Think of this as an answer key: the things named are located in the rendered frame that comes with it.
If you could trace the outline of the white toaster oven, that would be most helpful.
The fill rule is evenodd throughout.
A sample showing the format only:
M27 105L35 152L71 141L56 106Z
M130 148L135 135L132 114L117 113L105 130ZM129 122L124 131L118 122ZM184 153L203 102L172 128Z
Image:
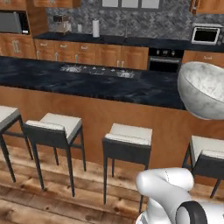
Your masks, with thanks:
M196 45L215 46L221 33L221 24L193 24L191 42Z

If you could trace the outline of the built-in grey microwave oven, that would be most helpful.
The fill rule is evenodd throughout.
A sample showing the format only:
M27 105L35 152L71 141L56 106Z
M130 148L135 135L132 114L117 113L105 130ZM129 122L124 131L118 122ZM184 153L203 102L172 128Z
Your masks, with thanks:
M0 32L26 34L30 27L25 11L0 10Z

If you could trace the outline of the black built-in oven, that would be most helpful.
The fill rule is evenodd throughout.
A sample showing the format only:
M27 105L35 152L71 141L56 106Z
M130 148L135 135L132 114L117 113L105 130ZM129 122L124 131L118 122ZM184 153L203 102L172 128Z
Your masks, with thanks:
M150 48L148 69L151 71L177 73L184 56L183 50Z

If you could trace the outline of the white paper towel roll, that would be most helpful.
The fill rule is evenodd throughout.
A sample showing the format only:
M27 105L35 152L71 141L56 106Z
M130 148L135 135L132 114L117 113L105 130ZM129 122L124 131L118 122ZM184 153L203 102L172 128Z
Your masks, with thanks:
M99 38L100 37L100 22L98 19L93 20L93 37Z

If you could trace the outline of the dark stool with white cushion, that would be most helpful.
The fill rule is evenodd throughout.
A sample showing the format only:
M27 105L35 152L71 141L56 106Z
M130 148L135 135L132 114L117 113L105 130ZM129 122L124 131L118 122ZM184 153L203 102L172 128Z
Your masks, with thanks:
M212 198L224 180L224 140L191 136L182 167L194 177L200 175L216 179L210 195Z
M9 128L11 128L15 123L19 123L21 129L20 133L9 131ZM10 176L13 182L16 182L16 178L11 166L9 151L6 146L6 142L4 141L4 135L23 138L26 143L30 158L33 159L32 150L29 145L28 138L22 130L23 124L23 119L18 108L0 105L0 148L2 149L3 157L8 166Z
M56 164L59 163L57 149L60 148L66 152L72 196L74 196L72 147L81 150L83 169L87 170L82 120L79 117L47 113L39 121L28 120L23 125L23 131L31 142L41 188L45 189L45 186L39 162L38 144L53 148Z
M102 139L103 151L103 203L107 199L108 159L112 159L112 171L115 161L121 160L143 165L147 170L151 156L152 129L114 123L108 134Z

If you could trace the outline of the tall wooden cupboard unit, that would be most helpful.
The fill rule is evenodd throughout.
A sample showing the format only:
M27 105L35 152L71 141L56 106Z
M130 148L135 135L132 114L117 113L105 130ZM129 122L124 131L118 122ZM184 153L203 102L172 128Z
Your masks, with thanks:
M0 11L25 11L30 27L28 35L0 32L0 56L36 59L34 37L48 31L46 9L33 0L0 0Z

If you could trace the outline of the wooden base cupboard run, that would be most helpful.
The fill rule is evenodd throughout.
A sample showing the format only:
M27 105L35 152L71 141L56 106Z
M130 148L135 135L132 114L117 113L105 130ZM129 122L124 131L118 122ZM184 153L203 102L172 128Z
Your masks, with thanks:
M146 70L148 47L35 39L38 60Z

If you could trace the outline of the silver coffee machine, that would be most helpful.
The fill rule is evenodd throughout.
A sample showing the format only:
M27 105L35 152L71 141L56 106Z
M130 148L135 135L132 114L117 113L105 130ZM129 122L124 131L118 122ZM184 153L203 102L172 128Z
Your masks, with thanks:
M55 31L66 35L72 30L69 17L67 15L54 15L53 22L55 23Z

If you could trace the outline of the grey framed window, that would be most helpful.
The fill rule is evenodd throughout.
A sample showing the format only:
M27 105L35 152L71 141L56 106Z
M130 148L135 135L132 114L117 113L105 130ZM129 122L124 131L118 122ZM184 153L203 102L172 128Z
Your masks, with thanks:
M163 0L100 0L103 8L159 10Z

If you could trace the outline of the wooden wall cupboard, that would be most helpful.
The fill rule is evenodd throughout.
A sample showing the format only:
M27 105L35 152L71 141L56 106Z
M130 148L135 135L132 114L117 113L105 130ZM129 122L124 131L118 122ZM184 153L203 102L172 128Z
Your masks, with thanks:
M77 8L81 0L33 0L36 7Z
M189 11L193 14L224 14L224 0L191 0Z

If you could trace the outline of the wooden dining counter, dark top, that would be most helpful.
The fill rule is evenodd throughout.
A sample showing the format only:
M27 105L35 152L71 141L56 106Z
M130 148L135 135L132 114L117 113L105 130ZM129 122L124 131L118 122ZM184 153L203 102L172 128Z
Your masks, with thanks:
M102 162L102 138L113 123L152 130L150 167L180 167L191 136L224 140L224 121L201 120L179 98L175 73L144 72L138 79L69 73L59 62L0 57L0 105L24 120L46 113L83 122L85 158Z

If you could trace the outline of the white marble bowl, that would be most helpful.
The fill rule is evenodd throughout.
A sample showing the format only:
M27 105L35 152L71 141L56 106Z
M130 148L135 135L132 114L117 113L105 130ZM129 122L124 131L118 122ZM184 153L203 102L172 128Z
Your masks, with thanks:
M204 120L224 120L224 68L187 62L178 73L178 93L185 108Z

